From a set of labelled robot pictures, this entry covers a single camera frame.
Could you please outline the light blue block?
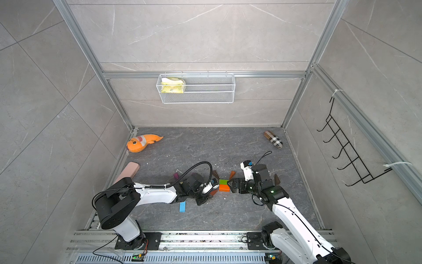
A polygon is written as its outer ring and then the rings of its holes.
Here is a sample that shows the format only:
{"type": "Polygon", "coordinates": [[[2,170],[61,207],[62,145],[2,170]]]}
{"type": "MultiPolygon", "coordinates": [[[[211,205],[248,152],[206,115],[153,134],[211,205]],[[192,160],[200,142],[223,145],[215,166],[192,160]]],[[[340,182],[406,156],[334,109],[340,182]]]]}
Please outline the light blue block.
{"type": "Polygon", "coordinates": [[[179,212],[186,212],[186,201],[180,203],[179,212]]]}

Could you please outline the orange rectangular block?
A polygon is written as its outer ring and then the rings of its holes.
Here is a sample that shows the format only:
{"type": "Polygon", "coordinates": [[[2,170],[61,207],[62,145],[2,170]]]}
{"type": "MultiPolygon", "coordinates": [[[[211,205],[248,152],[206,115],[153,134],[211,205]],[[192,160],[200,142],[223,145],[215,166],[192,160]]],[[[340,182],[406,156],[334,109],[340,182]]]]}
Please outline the orange rectangular block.
{"type": "Polygon", "coordinates": [[[221,192],[231,192],[230,187],[226,184],[219,185],[219,191],[221,192]]]}

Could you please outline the reddish brown wedge block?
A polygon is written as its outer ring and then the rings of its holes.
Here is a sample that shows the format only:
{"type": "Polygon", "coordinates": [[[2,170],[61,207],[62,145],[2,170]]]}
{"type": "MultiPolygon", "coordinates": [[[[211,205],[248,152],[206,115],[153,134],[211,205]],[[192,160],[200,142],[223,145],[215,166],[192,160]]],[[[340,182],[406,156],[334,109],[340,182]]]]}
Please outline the reddish brown wedge block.
{"type": "Polygon", "coordinates": [[[218,191],[219,191],[218,189],[213,190],[213,191],[211,192],[211,196],[214,196],[214,195],[215,195],[218,191]]]}

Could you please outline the dark brown wedge block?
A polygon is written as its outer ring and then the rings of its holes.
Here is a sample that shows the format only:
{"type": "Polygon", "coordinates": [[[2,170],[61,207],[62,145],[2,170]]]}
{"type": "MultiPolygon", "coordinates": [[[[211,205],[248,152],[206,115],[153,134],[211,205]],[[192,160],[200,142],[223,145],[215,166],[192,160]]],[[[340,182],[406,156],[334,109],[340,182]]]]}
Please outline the dark brown wedge block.
{"type": "Polygon", "coordinates": [[[220,177],[219,177],[218,173],[215,170],[212,171],[212,175],[213,175],[213,177],[215,179],[220,180],[220,177]]]}
{"type": "Polygon", "coordinates": [[[274,183],[275,183],[275,185],[279,185],[280,184],[280,179],[279,179],[279,177],[278,177],[277,174],[274,175],[274,183]]]}

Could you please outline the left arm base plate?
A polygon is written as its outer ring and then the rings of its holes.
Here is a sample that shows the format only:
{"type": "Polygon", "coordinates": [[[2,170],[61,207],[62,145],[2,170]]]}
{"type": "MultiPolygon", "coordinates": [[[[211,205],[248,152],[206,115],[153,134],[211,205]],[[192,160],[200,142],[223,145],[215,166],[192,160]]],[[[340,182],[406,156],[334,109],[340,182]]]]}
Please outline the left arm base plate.
{"type": "Polygon", "coordinates": [[[142,233],[131,242],[126,242],[118,236],[114,248],[115,250],[143,250],[147,246],[147,250],[158,250],[161,238],[161,232],[142,233]]]}

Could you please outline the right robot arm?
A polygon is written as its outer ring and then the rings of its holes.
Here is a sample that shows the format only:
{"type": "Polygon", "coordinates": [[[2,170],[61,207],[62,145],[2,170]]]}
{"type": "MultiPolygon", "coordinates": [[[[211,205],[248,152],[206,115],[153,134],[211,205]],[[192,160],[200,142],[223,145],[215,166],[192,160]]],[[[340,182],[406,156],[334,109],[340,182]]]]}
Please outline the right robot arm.
{"type": "Polygon", "coordinates": [[[323,238],[297,209],[289,194],[271,179],[266,165],[250,161],[241,164],[242,178],[232,178],[227,185],[231,192],[251,194],[259,206],[267,206],[285,226],[272,222],[261,232],[263,245],[281,250],[296,264],[351,264],[349,254],[323,238]]]}

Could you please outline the orange brown wedge block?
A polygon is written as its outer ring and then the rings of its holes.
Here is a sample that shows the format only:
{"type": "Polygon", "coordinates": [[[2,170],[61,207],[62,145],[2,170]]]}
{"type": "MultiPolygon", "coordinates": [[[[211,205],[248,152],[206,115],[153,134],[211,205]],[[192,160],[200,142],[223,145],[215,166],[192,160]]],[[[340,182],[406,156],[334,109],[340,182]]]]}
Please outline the orange brown wedge block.
{"type": "Polygon", "coordinates": [[[229,179],[230,179],[230,180],[231,180],[231,179],[233,179],[233,178],[234,178],[234,176],[235,176],[235,174],[236,174],[236,172],[235,172],[235,171],[231,171],[229,179]]]}

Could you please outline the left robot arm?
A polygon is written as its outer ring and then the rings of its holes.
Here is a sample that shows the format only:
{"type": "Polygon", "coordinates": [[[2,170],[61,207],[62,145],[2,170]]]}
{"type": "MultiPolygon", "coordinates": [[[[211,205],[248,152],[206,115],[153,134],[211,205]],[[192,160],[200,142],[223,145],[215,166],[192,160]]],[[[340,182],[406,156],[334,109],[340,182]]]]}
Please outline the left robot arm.
{"type": "Polygon", "coordinates": [[[134,208],[152,203],[182,203],[187,199],[196,200],[200,206],[210,199],[211,192],[218,188],[219,181],[216,178],[211,177],[210,182],[206,184],[198,173],[192,173],[172,187],[160,186],[158,189],[151,185],[135,183],[130,177],[125,177],[95,195],[92,205],[102,229],[112,229],[119,239],[132,244],[145,237],[138,222],[130,216],[134,208]]]}

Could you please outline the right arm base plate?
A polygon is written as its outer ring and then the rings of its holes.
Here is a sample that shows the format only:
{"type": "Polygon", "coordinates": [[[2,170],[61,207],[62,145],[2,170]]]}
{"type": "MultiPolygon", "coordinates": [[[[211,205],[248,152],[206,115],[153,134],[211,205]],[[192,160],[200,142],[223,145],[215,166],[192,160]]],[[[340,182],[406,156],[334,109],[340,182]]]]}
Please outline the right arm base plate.
{"type": "Polygon", "coordinates": [[[293,242],[284,229],[277,229],[268,234],[247,232],[241,240],[247,244],[249,250],[282,250],[293,242]]]}

